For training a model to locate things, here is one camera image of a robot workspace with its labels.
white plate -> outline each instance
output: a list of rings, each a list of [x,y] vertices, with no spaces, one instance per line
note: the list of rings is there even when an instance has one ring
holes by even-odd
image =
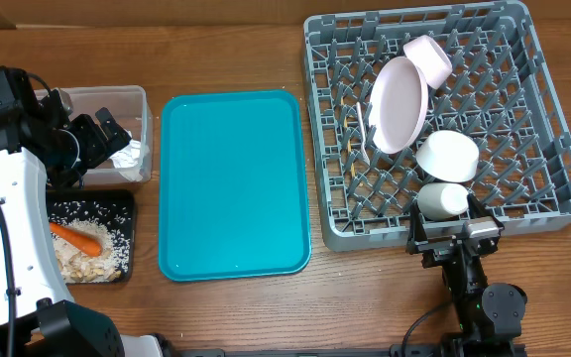
[[[426,117],[428,91],[424,74],[404,57],[390,60],[378,74],[370,103],[374,143],[394,154],[415,141]]]

plastic dish rack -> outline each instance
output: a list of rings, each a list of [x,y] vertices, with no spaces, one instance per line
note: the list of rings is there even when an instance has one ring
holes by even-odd
[[[325,245],[334,251],[403,245],[408,209],[434,181],[415,152],[436,130],[480,148],[466,186],[506,225],[505,234],[558,230],[571,222],[571,135],[527,8],[516,1],[313,16],[305,21],[307,104]],[[402,46],[431,36],[453,74],[430,89],[418,139],[386,155],[367,135],[360,153],[355,104],[371,104],[376,75]],[[455,234],[468,212],[420,217],[430,237]]]

white granules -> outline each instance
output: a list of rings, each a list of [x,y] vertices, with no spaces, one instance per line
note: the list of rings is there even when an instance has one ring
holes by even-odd
[[[96,221],[74,219],[66,224],[64,220],[57,220],[57,224],[95,239],[102,247],[99,257],[89,257],[53,234],[59,268],[66,283],[113,281],[121,274],[120,271],[125,274],[129,269],[130,241],[118,229],[109,231]]]

blue rectangular tray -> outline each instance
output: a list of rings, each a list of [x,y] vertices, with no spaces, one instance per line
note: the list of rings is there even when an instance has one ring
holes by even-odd
[[[173,281],[303,269],[311,241],[296,99],[270,90],[170,101],[159,229],[160,269]]]

black tray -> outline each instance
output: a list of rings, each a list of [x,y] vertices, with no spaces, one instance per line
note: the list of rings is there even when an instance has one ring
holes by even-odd
[[[58,206],[59,203],[75,201],[80,203],[80,208],[77,208],[75,212],[66,212],[65,206]],[[125,283],[131,278],[131,274],[134,271],[134,237],[136,235],[137,207],[134,195],[130,191],[126,189],[49,191],[46,194],[46,204],[50,222],[54,221],[53,215],[65,219],[67,223],[70,223],[74,219],[83,221],[98,218],[98,223],[104,224],[108,230],[118,229],[125,235],[126,240],[130,242],[127,272],[121,267],[116,267],[116,270],[121,272],[118,279],[113,282],[68,283],[69,285]],[[102,214],[98,212],[96,204],[103,208]],[[115,218],[119,216],[131,219],[118,221]],[[118,242],[114,241],[112,243],[114,247],[119,247]]]

